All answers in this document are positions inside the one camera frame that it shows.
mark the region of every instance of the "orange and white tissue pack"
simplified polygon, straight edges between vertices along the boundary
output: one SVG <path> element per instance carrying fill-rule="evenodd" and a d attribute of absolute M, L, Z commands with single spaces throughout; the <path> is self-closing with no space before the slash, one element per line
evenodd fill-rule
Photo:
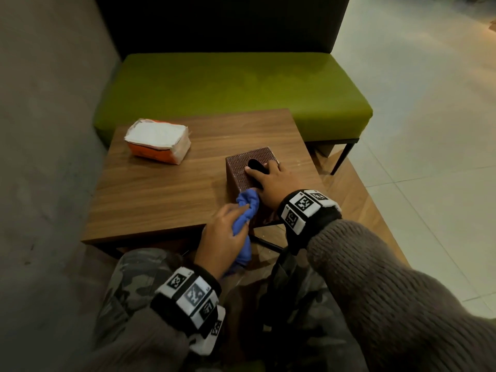
<path fill-rule="evenodd" d="M 136 156 L 175 165 L 183 161 L 191 146 L 187 126 L 148 118 L 135 122 L 124 140 Z"/>

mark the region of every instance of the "brown woven tissue box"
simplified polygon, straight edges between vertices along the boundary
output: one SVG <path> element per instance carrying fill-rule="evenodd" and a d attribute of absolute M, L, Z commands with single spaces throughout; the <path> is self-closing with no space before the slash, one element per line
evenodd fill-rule
<path fill-rule="evenodd" d="M 256 159 L 262 164 L 268 161 L 277 161 L 269 147 L 247 151 L 226 158 L 227 191 L 231 202 L 235 202 L 241 192 L 256 187 L 256 181 L 245 172 L 250 159 Z M 250 221 L 250 227 L 261 227 L 269 224 L 281 223 L 276 213 L 260 203 L 257 215 Z"/>

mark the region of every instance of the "blue cloth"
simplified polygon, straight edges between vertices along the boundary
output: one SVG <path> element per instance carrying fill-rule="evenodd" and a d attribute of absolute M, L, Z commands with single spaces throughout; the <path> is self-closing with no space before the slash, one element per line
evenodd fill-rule
<path fill-rule="evenodd" d="M 239 206 L 250 204 L 250 208 L 247 211 L 245 211 L 232 224 L 233 235 L 239 234 L 245 223 L 255 216 L 258 210 L 258 206 L 260 204 L 260 200 L 258 199 L 258 194 L 253 189 L 247 189 L 243 193 L 240 193 L 238 198 L 236 198 L 236 202 L 239 204 Z M 239 263 L 240 265 L 246 266 L 250 261 L 251 261 L 251 243 L 250 243 L 250 238 L 247 236 L 245 240 L 245 245 L 243 245 L 243 249 L 241 249 L 241 252 L 239 252 L 239 255 L 238 257 L 236 257 L 235 262 Z"/>

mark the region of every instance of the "concrete wall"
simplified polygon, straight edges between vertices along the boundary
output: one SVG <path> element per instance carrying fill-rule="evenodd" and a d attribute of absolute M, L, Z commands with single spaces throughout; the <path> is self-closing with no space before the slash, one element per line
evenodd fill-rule
<path fill-rule="evenodd" d="M 0 363 L 52 371 L 87 352 L 113 266 L 78 238 L 118 57 L 93 0 L 0 0 L 0 25 Z"/>

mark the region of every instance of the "gray knit sweater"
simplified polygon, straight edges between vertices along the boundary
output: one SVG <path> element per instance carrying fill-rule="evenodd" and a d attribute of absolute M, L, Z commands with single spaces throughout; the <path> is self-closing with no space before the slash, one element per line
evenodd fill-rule
<path fill-rule="evenodd" d="M 474 317 L 440 282 L 412 270 L 362 225 L 329 224 L 307 246 L 371 371 L 496 370 L 496 327 Z M 186 336 L 146 308 L 81 371 L 178 370 Z"/>

